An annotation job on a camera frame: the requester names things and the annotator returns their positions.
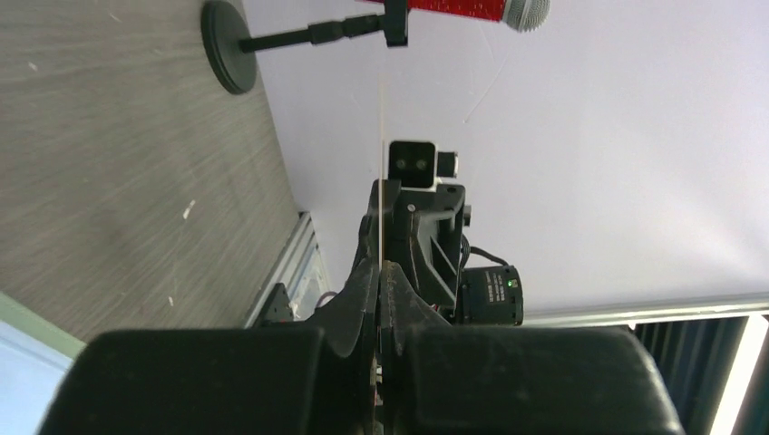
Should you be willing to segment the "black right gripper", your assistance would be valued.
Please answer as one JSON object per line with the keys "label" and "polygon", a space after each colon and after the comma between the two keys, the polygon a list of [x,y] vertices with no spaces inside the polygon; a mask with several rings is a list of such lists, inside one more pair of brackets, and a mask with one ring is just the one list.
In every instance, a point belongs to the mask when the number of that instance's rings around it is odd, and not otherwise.
{"label": "black right gripper", "polygon": [[408,189],[399,180],[373,182],[358,230],[353,266],[382,258],[398,264],[428,304],[452,310],[461,275],[466,189],[439,183]]}

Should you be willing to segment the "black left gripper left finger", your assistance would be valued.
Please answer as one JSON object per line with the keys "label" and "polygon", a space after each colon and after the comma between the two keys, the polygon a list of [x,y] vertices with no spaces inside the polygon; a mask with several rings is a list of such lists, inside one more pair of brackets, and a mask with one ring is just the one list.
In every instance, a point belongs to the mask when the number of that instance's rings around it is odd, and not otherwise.
{"label": "black left gripper left finger", "polygon": [[379,265],[304,322],[103,333],[75,359],[43,434],[370,434]]}

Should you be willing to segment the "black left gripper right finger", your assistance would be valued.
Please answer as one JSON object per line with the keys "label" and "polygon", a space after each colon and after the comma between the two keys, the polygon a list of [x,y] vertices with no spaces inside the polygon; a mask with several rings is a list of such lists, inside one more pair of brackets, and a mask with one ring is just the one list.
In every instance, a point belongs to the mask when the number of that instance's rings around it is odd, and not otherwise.
{"label": "black left gripper right finger", "polygon": [[387,434],[680,434],[657,366],[619,328],[452,326],[380,275]]}

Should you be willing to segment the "orange card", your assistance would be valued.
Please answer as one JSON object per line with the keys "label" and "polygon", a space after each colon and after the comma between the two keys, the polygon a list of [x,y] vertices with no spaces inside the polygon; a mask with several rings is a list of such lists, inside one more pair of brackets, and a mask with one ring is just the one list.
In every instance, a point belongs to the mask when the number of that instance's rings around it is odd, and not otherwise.
{"label": "orange card", "polygon": [[378,179],[377,179],[377,263],[382,269],[384,263],[384,178],[385,178],[385,81],[381,73],[377,76],[377,122],[378,122]]}

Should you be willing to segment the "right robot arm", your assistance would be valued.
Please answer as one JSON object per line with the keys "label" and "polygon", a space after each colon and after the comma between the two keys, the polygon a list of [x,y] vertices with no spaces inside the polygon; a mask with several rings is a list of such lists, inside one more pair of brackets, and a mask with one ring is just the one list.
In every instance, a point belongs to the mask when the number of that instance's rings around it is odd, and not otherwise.
{"label": "right robot arm", "polygon": [[355,261],[372,257],[399,265],[412,289],[452,324],[519,326],[520,274],[505,260],[472,246],[464,234],[471,208],[461,185],[372,185],[358,231]]}

